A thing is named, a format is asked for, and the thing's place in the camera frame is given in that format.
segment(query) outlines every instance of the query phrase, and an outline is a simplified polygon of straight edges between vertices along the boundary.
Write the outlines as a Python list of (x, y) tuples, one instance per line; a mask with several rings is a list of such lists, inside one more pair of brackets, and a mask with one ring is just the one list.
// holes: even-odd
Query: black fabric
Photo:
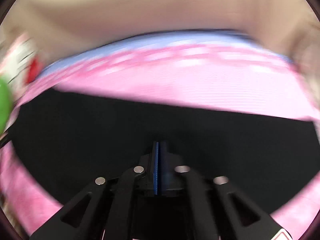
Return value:
[(49, 89), (23, 105), (9, 131), (35, 179), (66, 203), (99, 176), (119, 176), (167, 140), (204, 176), (225, 175), (265, 211), (319, 171), (312, 122), (100, 98)]

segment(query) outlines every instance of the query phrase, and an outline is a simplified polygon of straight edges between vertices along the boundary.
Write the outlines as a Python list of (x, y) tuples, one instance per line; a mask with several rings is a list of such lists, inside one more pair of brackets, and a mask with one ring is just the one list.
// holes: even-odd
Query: sticker with red border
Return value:
[(288, 232), (281, 228), (271, 240), (292, 240)]

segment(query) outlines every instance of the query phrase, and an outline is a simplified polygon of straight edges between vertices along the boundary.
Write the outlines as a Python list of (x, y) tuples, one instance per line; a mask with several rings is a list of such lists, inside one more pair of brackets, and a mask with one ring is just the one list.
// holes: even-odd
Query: pink and white pattern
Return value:
[[(91, 58), (36, 80), (18, 106), (55, 86), (103, 97), (318, 120), (319, 112), (291, 64), (268, 51), (218, 44), (123, 50)], [(61, 205), (13, 157), (2, 152), (0, 187), (33, 233)], [(298, 239), (320, 208), (320, 174), (272, 214)]]

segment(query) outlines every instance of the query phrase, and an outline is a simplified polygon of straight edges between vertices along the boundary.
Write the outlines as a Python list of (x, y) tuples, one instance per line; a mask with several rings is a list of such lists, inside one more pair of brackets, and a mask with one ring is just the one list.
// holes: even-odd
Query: silver screw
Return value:
[(190, 171), (190, 167), (189, 166), (177, 166), (174, 168), (174, 170), (177, 173), (184, 173), (184, 172)]
[(213, 182), (217, 185), (225, 184), (229, 182), (229, 179), (225, 176), (216, 177), (213, 179)]
[(144, 168), (143, 168), (142, 166), (135, 166), (135, 167), (133, 168), (133, 171), (134, 171), (135, 173), (142, 173), (142, 172), (144, 171)]
[(98, 178), (96, 178), (95, 182), (98, 185), (102, 185), (106, 182), (106, 179), (104, 177), (98, 177)]

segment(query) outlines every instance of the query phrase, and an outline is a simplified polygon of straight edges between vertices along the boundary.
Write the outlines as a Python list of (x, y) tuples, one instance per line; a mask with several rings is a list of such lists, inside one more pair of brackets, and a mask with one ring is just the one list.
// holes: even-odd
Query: green balloon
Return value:
[(7, 82), (0, 78), (0, 133), (4, 132), (5, 125), (12, 111), (12, 96)]

